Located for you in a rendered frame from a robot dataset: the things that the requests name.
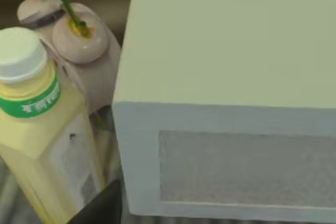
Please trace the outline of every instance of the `printed image on label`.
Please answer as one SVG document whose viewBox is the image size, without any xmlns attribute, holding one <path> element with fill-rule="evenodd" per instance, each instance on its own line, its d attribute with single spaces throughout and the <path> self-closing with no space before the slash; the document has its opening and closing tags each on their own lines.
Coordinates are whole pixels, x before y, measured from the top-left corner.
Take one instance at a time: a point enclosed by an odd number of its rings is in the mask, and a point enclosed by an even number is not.
<svg viewBox="0 0 336 224">
<path fill-rule="evenodd" d="M 50 154 L 51 164 L 77 211 L 100 192 L 100 176 L 88 150 L 86 127 L 83 116 L 78 115 L 65 128 Z"/>
</svg>

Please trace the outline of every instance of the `white box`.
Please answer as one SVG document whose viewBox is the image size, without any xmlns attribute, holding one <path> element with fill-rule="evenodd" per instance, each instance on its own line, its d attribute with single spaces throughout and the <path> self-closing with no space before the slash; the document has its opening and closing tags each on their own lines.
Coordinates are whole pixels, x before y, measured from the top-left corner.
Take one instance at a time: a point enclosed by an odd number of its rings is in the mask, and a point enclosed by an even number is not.
<svg viewBox="0 0 336 224">
<path fill-rule="evenodd" d="M 132 0 L 113 102 L 131 212 L 336 221 L 336 0 Z"/>
</svg>

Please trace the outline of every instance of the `plastic bottle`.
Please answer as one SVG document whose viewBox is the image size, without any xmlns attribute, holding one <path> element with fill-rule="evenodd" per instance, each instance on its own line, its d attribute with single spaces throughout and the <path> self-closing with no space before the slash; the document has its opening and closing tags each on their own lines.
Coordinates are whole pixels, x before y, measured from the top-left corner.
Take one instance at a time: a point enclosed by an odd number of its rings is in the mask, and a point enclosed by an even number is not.
<svg viewBox="0 0 336 224">
<path fill-rule="evenodd" d="M 82 95 L 28 29 L 0 30 L 0 108 L 0 155 L 40 219 L 65 224 L 103 178 Z"/>
</svg>

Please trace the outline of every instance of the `bottle label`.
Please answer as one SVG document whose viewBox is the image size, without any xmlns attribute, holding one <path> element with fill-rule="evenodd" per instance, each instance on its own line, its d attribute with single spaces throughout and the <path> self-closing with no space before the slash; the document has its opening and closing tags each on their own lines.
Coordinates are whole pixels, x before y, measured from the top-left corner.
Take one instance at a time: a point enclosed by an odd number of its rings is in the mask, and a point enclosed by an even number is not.
<svg viewBox="0 0 336 224">
<path fill-rule="evenodd" d="M 0 108 L 16 118 L 32 118 L 48 111 L 60 97 L 60 83 L 57 74 L 50 87 L 37 97 L 11 101 L 0 98 Z"/>
<path fill-rule="evenodd" d="M 59 182 L 77 211 L 101 191 L 101 177 L 89 151 L 88 130 L 83 115 L 78 115 L 61 133 L 50 153 Z"/>
</svg>

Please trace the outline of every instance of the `box top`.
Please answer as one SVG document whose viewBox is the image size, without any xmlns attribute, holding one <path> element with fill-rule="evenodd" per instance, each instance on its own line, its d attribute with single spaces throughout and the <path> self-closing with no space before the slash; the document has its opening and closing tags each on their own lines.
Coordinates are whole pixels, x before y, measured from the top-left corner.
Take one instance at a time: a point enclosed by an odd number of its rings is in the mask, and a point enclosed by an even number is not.
<svg viewBox="0 0 336 224">
<path fill-rule="evenodd" d="M 115 102 L 336 108 L 336 0 L 132 0 Z"/>
</svg>

